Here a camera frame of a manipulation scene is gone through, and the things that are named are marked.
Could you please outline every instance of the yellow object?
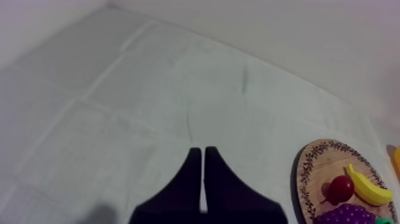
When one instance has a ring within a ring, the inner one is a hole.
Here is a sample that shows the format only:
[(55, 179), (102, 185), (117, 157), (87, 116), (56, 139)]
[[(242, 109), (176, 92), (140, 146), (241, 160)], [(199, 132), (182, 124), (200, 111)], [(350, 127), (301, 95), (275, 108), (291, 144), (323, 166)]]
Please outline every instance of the yellow object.
[(392, 200), (392, 191), (375, 186), (363, 174), (356, 172), (351, 164), (347, 167), (347, 173), (354, 183), (355, 192), (366, 202), (381, 206)]
[(395, 163), (396, 163), (397, 169), (400, 172), (400, 147), (398, 147), (396, 149), (394, 158), (395, 158)]

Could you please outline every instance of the white sheet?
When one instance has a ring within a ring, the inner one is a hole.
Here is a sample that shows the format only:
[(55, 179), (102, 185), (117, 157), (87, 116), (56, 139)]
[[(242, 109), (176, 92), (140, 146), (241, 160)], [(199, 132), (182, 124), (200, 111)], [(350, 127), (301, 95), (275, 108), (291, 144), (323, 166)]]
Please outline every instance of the white sheet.
[(368, 158), (399, 208), (384, 126), (277, 67), (157, 21), (100, 11), (3, 71), (0, 86), (1, 223), (126, 223), (190, 147), (207, 145), (296, 223), (290, 168), (319, 138)]

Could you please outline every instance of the red apple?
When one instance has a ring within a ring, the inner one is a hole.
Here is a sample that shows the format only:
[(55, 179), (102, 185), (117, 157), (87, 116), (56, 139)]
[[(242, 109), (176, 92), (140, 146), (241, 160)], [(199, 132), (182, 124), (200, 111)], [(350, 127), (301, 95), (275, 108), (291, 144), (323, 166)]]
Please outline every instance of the red apple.
[(354, 183), (348, 176), (337, 176), (330, 183), (327, 191), (327, 201), (333, 205), (348, 201), (354, 194)]

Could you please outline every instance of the toy banana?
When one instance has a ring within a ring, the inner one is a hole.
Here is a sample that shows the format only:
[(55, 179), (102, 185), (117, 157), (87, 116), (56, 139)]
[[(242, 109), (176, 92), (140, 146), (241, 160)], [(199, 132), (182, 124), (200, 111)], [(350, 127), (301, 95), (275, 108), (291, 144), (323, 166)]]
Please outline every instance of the toy banana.
[(392, 191), (375, 186), (363, 174), (356, 172), (351, 164), (348, 165), (347, 172), (354, 183), (355, 192), (366, 202), (381, 206), (392, 200)]

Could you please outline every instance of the purple grapes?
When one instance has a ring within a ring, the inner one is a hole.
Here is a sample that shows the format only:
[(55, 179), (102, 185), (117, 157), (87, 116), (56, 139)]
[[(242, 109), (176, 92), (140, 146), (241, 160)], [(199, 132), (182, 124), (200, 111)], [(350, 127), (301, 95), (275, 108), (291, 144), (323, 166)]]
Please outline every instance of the purple grapes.
[(340, 207), (323, 213), (314, 219), (315, 224), (374, 224), (375, 215), (363, 206), (342, 204)]

